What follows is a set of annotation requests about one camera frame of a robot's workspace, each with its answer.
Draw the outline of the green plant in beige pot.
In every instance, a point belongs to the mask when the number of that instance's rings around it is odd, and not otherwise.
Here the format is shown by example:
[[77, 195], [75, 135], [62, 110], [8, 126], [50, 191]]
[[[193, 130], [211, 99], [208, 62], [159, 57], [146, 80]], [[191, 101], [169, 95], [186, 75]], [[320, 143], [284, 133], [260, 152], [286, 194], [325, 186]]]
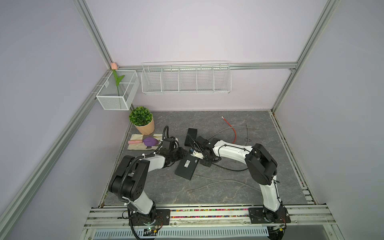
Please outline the green plant in beige pot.
[[143, 135], [150, 135], [155, 130], [154, 117], [148, 108], [143, 106], [134, 108], [129, 115], [129, 119]]

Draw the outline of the black ribbed network switch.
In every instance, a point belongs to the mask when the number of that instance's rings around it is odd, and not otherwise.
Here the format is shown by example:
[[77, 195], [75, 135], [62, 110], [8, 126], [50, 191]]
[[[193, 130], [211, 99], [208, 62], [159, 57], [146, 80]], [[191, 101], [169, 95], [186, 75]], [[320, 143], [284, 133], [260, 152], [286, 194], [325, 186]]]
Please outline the black ribbed network switch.
[[196, 140], [198, 130], [194, 128], [188, 128], [187, 136], [185, 139], [185, 147], [192, 147], [194, 141]]

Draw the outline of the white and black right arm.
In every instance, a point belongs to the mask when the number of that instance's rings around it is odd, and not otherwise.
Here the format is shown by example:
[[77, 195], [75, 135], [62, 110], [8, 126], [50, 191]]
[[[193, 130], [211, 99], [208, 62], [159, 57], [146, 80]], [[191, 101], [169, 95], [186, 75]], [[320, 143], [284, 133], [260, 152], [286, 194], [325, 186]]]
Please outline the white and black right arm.
[[279, 196], [278, 164], [263, 145], [241, 146], [218, 139], [209, 141], [200, 136], [189, 142], [194, 151], [201, 153], [203, 159], [212, 164], [222, 158], [245, 164], [252, 179], [259, 184], [263, 196], [263, 208], [258, 217], [267, 223], [291, 222], [288, 210]]

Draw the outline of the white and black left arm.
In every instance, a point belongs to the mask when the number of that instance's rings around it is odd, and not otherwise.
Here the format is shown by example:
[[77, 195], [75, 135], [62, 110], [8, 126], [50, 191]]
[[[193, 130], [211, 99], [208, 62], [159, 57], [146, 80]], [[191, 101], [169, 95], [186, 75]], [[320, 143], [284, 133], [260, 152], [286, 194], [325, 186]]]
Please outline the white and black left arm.
[[123, 157], [108, 190], [126, 204], [128, 218], [133, 219], [134, 224], [154, 224], [158, 217], [155, 202], [144, 192], [148, 173], [171, 167], [186, 155], [187, 151], [180, 146], [178, 140], [169, 135], [169, 126], [165, 126], [161, 143], [153, 153]]

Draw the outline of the pink tulip artificial flower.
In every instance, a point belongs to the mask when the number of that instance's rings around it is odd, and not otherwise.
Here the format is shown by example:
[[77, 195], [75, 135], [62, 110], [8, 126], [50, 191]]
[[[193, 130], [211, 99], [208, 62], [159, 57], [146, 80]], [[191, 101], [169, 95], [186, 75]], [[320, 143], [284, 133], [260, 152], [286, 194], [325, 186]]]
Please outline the pink tulip artificial flower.
[[119, 76], [118, 73], [117, 73], [118, 68], [119, 67], [118, 67], [118, 65], [116, 63], [111, 63], [111, 69], [112, 69], [112, 72], [113, 72], [113, 75], [114, 75], [114, 78], [115, 78], [118, 96], [120, 96], [119, 85], [120, 85], [121, 81], [124, 79], [125, 75]]

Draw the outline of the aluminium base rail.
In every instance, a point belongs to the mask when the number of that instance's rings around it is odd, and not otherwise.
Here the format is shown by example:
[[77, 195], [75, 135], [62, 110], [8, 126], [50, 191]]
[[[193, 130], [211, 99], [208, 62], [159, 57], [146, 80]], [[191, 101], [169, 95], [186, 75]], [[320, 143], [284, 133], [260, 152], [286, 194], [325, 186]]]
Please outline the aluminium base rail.
[[129, 219], [123, 206], [92, 209], [81, 233], [81, 240], [170, 240], [239, 239], [267, 237], [288, 239], [317, 230], [325, 240], [342, 240], [329, 208], [325, 205], [287, 206], [276, 222], [267, 222], [256, 206], [162, 207], [152, 224]]

